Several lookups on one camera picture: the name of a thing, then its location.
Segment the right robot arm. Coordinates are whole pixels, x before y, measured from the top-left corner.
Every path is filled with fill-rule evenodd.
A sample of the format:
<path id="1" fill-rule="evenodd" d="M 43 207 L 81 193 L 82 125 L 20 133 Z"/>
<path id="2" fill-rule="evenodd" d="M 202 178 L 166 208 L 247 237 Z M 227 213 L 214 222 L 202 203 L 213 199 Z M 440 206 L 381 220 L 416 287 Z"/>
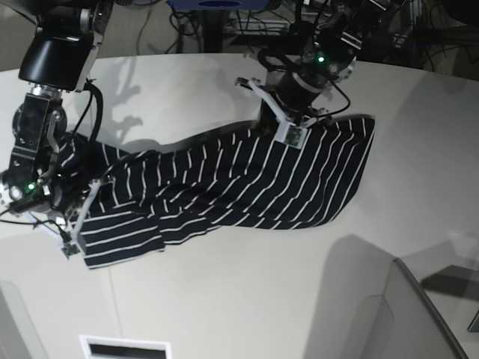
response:
<path id="1" fill-rule="evenodd" d="M 113 1 L 3 1 L 34 21 L 35 33 L 19 79 L 31 84 L 12 121 L 14 145 L 1 173 L 1 214 L 49 211 L 55 196 L 61 142 L 67 128 L 65 92 L 92 90 L 88 80 L 106 32 Z"/>

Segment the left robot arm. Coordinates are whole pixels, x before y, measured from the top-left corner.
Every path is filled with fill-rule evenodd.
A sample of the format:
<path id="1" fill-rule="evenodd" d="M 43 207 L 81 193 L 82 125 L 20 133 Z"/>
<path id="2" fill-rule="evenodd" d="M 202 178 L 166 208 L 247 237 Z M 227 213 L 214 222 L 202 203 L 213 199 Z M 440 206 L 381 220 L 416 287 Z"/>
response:
<path id="1" fill-rule="evenodd" d="M 263 90 L 296 125 L 322 120 L 327 115 L 314 101 L 347 77 L 367 40 L 399 7 L 399 1 L 330 1 L 325 22 L 306 22 L 295 9 L 287 47 L 270 46 L 257 55 L 268 72 L 282 74 Z"/>

